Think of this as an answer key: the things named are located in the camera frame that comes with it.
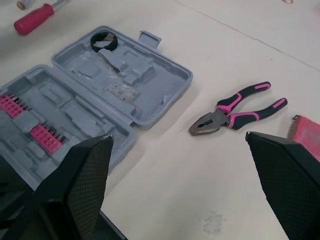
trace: white table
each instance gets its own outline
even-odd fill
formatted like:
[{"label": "white table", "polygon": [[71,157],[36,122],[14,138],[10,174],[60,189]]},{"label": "white table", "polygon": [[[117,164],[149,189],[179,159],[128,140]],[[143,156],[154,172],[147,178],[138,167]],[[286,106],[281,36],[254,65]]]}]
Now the white table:
[{"label": "white table", "polygon": [[[295,114],[320,123],[318,65],[312,65],[315,58],[308,58],[309,66],[200,11],[174,0],[73,0],[22,37],[13,22],[26,12],[2,0],[1,83],[37,64],[50,65],[55,52],[99,25],[134,38],[140,30],[161,37],[159,51],[193,71],[193,82],[153,128],[135,128],[136,144],[108,177],[102,210],[130,240],[285,240],[245,134],[285,137]],[[222,14],[230,22],[239,19]],[[259,110],[281,97],[288,107],[238,131],[190,136],[189,127],[218,100],[263,81],[271,89],[235,111]]]}]

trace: open toolbox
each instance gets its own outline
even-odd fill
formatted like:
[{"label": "open toolbox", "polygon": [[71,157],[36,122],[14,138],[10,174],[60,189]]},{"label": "open toolbox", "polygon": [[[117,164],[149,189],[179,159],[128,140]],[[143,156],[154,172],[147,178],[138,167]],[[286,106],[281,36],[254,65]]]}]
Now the open toolbox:
[{"label": "open toolbox", "polygon": [[[91,46],[99,33],[117,37],[105,56]],[[113,135],[111,172],[135,143],[132,126],[151,128],[193,78],[156,51],[160,41],[146,31],[137,41],[100,26],[55,54],[52,67],[35,66],[3,85],[0,155],[35,190],[72,146]]]}]

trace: red screwdriver handle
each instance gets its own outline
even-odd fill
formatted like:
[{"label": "red screwdriver handle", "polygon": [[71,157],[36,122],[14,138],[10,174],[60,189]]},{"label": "red screwdriver handle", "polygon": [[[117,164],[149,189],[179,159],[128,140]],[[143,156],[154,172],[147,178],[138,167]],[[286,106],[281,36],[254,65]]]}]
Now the red screwdriver handle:
[{"label": "red screwdriver handle", "polygon": [[21,35],[27,35],[43,24],[55,14],[53,7],[45,3],[42,7],[33,10],[14,23],[15,30]]}]

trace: pliers jaw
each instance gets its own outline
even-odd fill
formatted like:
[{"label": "pliers jaw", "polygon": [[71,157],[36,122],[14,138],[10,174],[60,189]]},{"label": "pliers jaw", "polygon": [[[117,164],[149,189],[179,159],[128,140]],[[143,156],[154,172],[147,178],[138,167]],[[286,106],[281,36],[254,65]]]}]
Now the pliers jaw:
[{"label": "pliers jaw", "polygon": [[200,117],[190,127],[189,132],[192,136],[211,134],[227,124],[227,121],[227,116],[220,109],[217,109],[215,112],[209,112]]}]

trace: pliers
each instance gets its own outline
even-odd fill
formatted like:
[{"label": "pliers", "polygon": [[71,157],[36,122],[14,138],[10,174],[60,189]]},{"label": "pliers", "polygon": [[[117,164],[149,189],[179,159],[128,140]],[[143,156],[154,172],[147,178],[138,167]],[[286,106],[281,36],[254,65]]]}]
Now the pliers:
[{"label": "pliers", "polygon": [[244,125],[268,118],[278,112],[288,104],[284,97],[260,111],[242,112],[231,114],[231,111],[246,97],[268,90],[270,82],[265,81],[256,85],[248,86],[237,92],[232,97],[217,102],[216,111],[203,115],[189,129],[192,136],[211,134],[225,126],[230,129],[238,130]]}]

